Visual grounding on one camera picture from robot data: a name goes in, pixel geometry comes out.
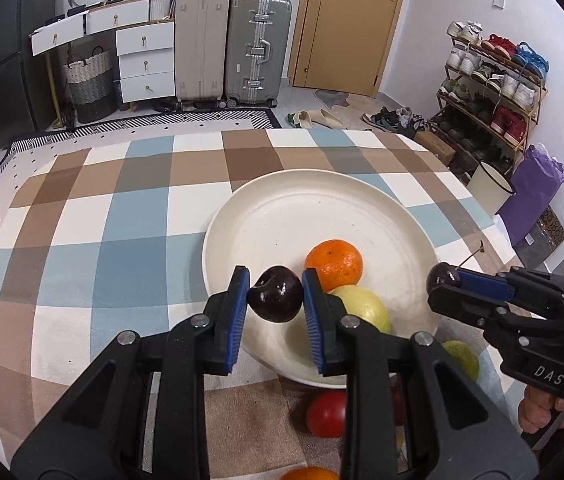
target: metal screw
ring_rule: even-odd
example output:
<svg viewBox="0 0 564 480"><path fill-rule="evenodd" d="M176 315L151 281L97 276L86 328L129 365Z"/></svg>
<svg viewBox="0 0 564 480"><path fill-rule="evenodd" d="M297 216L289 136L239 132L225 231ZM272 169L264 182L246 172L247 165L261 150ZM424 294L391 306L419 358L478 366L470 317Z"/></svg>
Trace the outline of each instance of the metal screw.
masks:
<svg viewBox="0 0 564 480"><path fill-rule="evenodd" d="M136 333L130 330L124 330L124 332L118 334L118 343L120 343L120 345L130 345L135 340Z"/></svg>
<svg viewBox="0 0 564 480"><path fill-rule="evenodd" d="M206 314L195 314L195 316L191 318L191 325L195 328L202 328L210 322L211 319Z"/></svg>
<svg viewBox="0 0 564 480"><path fill-rule="evenodd" d="M344 328L357 328L360 326L360 319L357 316L344 316L339 322Z"/></svg>
<svg viewBox="0 0 564 480"><path fill-rule="evenodd" d="M415 334L415 342L421 346L431 346L433 344L433 336L428 332L417 332Z"/></svg>

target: white plate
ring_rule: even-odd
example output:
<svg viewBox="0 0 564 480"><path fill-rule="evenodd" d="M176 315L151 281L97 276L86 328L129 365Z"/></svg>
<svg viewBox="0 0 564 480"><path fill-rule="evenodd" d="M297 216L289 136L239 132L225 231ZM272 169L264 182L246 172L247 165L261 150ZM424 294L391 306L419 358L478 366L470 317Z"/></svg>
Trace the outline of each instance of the white plate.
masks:
<svg viewBox="0 0 564 480"><path fill-rule="evenodd" d="M300 276L309 251L332 238L352 243L362 254L359 285L382 298L394 334L436 332L438 317L426 302L426 276L438 262L431 240L386 193L331 171L280 171L240 187L216 213L204 237L204 285L209 295L226 290L237 265L249 268L251 285L274 265ZM343 376L318 374L303 310L288 323L271 323L249 308L242 348L300 383L345 386Z"/></svg>

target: gray aluminum suitcase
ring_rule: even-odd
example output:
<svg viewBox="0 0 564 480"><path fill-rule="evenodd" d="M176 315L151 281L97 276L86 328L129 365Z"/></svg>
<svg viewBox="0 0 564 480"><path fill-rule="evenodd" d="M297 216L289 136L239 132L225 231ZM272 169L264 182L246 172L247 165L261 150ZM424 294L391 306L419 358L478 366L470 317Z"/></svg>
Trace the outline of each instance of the gray aluminum suitcase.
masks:
<svg viewBox="0 0 564 480"><path fill-rule="evenodd" d="M175 1L175 95L222 99L229 0Z"/></svg>
<svg viewBox="0 0 564 480"><path fill-rule="evenodd" d="M290 25L289 0L231 0L224 77L229 108L238 102L277 106Z"/></svg>

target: suitcase handle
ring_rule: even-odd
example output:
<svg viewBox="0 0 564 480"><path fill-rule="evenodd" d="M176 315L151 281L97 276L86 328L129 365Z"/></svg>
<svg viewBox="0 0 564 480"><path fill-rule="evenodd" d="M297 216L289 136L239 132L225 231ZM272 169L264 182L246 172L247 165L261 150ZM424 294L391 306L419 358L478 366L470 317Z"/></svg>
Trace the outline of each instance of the suitcase handle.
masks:
<svg viewBox="0 0 564 480"><path fill-rule="evenodd" d="M259 38L259 42L264 45L264 57L262 59L258 59L257 63L262 64L267 62L268 58L271 57L271 44L268 43L267 40L263 40L262 38Z"/></svg>

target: plaid tablecloth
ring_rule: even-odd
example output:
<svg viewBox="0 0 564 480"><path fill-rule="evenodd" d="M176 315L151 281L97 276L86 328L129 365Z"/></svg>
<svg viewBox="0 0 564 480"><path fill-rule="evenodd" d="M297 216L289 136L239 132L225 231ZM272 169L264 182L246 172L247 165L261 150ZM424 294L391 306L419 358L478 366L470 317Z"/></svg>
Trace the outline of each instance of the plaid tablecloth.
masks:
<svg viewBox="0 0 564 480"><path fill-rule="evenodd" d="M405 137L368 131L238 130L121 142L57 156L17 191L0 229L0 459L15 450L120 331L167 331L207 298L201 250L212 215L244 183L317 168L399 200L441 260L494 274L519 264L466 188ZM481 332L444 319L438 338L479 352L479 384L514 420L521 385L498 373ZM206 378L211 475L315 464L337 470L337 440L305 432L310 388L245 352Z"/></svg>

